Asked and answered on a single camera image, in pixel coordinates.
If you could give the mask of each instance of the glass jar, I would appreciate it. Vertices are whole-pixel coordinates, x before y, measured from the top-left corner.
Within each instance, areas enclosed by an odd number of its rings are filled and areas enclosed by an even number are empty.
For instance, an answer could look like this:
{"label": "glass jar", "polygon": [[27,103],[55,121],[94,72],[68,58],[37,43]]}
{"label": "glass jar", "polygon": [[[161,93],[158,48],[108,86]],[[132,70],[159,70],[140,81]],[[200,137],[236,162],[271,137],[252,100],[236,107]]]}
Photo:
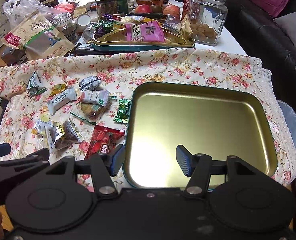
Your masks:
{"label": "glass jar", "polygon": [[98,17],[104,14],[117,14],[117,0],[96,0]]}
{"label": "glass jar", "polygon": [[72,19],[71,14],[69,12],[64,12],[56,15],[54,17],[54,26],[59,30],[64,36],[75,43],[78,39],[76,34],[77,24]]}
{"label": "glass jar", "polygon": [[225,2],[226,0],[190,0],[189,22],[195,41],[211,46],[218,43],[228,14]]}

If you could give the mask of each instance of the metal screw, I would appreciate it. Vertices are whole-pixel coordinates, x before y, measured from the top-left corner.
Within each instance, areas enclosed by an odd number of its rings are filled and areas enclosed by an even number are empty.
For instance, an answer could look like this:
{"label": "metal screw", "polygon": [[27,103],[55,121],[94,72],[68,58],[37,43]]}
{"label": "metal screw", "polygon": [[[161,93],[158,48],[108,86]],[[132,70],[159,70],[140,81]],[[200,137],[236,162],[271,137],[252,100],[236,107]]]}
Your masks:
{"label": "metal screw", "polygon": [[192,195],[200,194],[202,192],[202,188],[197,186],[192,186],[187,188],[187,192]]}
{"label": "metal screw", "polygon": [[101,194],[104,194],[104,195],[109,195],[111,193],[114,193],[115,192],[115,189],[113,187],[110,187],[110,186],[104,186],[104,187],[101,187],[99,189],[99,192]]}

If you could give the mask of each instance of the gold tin tray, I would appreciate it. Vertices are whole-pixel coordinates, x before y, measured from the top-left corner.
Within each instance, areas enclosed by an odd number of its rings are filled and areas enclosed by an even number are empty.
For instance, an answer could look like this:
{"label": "gold tin tray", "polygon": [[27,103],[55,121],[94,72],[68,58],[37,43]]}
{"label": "gold tin tray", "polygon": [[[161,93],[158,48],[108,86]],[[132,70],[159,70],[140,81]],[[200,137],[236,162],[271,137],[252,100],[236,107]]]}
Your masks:
{"label": "gold tin tray", "polygon": [[172,32],[163,30],[164,37],[171,41],[171,43],[162,43],[162,42],[140,42],[140,41],[127,41],[127,32],[126,28],[116,30],[100,38],[92,38],[92,43],[99,46],[107,45],[145,45],[145,46],[167,46],[174,48],[191,48],[195,46],[195,42],[192,38],[185,40],[180,35],[174,34]]}
{"label": "gold tin tray", "polygon": [[[147,82],[133,93],[123,171],[135,187],[185,187],[176,147],[214,160],[237,155],[268,176],[277,168],[270,127],[257,98],[228,89]],[[212,175],[210,188],[224,182]]]}

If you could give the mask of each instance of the white lid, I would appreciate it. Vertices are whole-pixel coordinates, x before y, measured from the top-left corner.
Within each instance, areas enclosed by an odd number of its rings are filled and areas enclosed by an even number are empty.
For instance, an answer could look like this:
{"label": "white lid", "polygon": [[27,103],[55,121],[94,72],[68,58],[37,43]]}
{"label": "white lid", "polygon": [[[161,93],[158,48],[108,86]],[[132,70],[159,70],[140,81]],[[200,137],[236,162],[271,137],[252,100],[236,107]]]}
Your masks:
{"label": "white lid", "polygon": [[77,25],[79,26],[87,26],[91,22],[91,17],[87,13],[82,13],[77,18]]}

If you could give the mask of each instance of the small glass bottle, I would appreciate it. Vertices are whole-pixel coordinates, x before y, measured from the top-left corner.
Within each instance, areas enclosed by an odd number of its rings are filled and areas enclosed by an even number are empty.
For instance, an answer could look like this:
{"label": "small glass bottle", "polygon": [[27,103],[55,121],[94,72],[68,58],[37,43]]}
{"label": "small glass bottle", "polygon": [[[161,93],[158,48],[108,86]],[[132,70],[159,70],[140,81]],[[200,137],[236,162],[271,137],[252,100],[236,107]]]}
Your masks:
{"label": "small glass bottle", "polygon": [[54,17],[54,26],[57,28],[57,30],[63,33],[64,36],[72,43],[75,43],[77,41],[77,24],[72,19],[71,14],[69,12],[64,12],[56,15]]}
{"label": "small glass bottle", "polygon": [[226,0],[190,0],[188,18],[195,41],[211,46],[218,43],[228,14],[225,2]]}

